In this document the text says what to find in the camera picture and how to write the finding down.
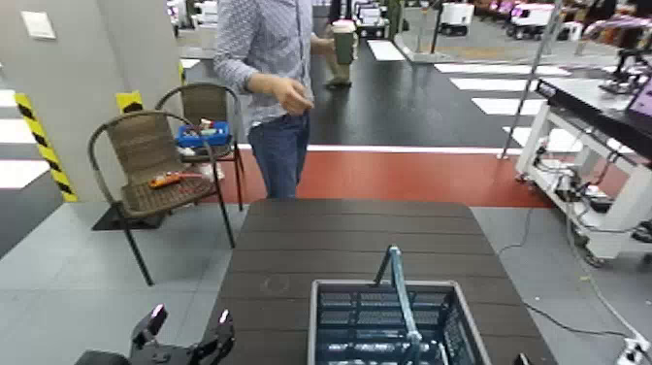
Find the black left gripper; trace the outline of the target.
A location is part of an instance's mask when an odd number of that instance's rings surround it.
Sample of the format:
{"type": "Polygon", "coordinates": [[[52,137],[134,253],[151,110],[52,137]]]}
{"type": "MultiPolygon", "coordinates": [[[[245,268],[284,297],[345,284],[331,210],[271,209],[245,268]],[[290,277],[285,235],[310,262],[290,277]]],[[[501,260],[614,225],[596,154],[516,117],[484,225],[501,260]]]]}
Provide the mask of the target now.
{"type": "Polygon", "coordinates": [[[234,321],[228,309],[221,312],[210,336],[191,347],[153,342],[167,317],[165,305],[158,304],[136,324],[132,331],[133,347],[129,352],[131,364],[219,364],[230,354],[235,345],[234,321]]]}

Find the person's right hand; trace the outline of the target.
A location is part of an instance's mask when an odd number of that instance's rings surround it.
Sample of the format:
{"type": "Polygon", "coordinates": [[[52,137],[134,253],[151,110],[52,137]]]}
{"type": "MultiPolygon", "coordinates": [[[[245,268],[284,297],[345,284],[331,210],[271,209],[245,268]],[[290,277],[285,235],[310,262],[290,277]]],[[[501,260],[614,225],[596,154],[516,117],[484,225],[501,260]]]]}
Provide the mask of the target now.
{"type": "Polygon", "coordinates": [[[313,108],[305,87],[295,80],[275,78],[272,93],[282,108],[292,116],[300,116],[313,108]]]}

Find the person's left hand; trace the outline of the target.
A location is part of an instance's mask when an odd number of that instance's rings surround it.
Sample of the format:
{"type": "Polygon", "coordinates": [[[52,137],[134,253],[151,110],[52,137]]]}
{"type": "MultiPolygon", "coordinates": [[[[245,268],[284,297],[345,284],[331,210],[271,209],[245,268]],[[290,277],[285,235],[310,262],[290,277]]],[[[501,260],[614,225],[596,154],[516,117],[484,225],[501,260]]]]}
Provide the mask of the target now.
{"type": "Polygon", "coordinates": [[[312,54],[332,55],[336,52],[334,39],[319,38],[315,34],[310,37],[310,47],[312,54]]]}

